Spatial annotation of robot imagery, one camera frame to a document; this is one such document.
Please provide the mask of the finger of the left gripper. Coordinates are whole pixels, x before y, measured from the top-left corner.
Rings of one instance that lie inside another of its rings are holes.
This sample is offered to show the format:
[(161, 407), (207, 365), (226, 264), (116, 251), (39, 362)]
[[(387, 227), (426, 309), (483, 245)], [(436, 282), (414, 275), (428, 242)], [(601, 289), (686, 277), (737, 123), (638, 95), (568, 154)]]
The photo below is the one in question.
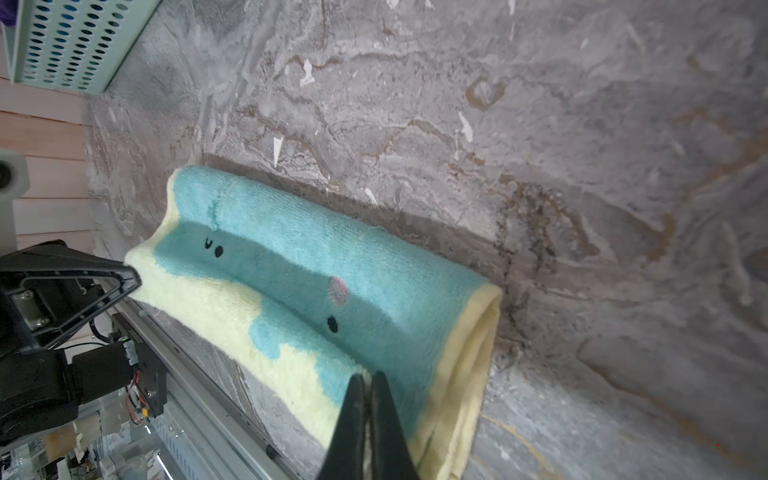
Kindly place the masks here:
[(131, 266), (47, 241), (1, 257), (1, 349), (57, 348), (142, 284)]

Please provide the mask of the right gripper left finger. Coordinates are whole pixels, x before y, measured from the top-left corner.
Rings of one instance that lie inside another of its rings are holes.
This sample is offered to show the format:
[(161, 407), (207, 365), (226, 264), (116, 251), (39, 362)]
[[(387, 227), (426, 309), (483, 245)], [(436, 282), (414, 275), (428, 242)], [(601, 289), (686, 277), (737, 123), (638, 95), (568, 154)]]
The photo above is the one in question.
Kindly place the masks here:
[(325, 460), (317, 480), (361, 480), (364, 477), (367, 396), (361, 374), (350, 378)]

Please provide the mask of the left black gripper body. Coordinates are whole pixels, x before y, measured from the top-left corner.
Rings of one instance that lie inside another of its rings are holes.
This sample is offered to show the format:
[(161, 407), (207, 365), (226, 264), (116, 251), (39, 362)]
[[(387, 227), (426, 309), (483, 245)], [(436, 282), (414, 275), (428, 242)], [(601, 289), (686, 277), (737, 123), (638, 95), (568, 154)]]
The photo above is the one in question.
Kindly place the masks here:
[(2, 445), (73, 421), (81, 406), (121, 389), (129, 393), (130, 413), (163, 413), (167, 370), (125, 322), (84, 353), (66, 343), (51, 350), (1, 349)]

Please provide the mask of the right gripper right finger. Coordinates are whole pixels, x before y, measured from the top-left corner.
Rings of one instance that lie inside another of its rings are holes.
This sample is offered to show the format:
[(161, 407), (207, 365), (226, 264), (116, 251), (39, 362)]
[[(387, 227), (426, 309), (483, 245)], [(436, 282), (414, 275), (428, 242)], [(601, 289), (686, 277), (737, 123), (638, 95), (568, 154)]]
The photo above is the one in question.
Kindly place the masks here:
[(369, 411), (372, 478), (418, 480), (389, 383), (381, 371), (372, 378)]

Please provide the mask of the yellow teal hippo towel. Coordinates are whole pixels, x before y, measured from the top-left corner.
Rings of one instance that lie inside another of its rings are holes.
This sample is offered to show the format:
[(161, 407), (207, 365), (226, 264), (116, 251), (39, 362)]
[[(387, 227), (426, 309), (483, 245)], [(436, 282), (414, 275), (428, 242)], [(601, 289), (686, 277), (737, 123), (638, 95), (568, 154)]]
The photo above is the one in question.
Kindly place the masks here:
[(161, 225), (126, 255), (138, 301), (272, 390), (328, 446), (349, 379), (386, 375), (423, 479), (470, 456), (500, 318), (479, 274), (242, 176), (176, 170)]

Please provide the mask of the light green plastic basket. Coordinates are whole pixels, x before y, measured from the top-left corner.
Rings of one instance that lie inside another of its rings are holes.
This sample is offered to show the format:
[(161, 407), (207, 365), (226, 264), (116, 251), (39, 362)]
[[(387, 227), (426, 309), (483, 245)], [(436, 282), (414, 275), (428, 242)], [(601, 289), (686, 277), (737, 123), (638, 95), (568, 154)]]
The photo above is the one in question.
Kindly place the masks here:
[(154, 14), (158, 0), (14, 1), (1, 24), (9, 81), (100, 95)]

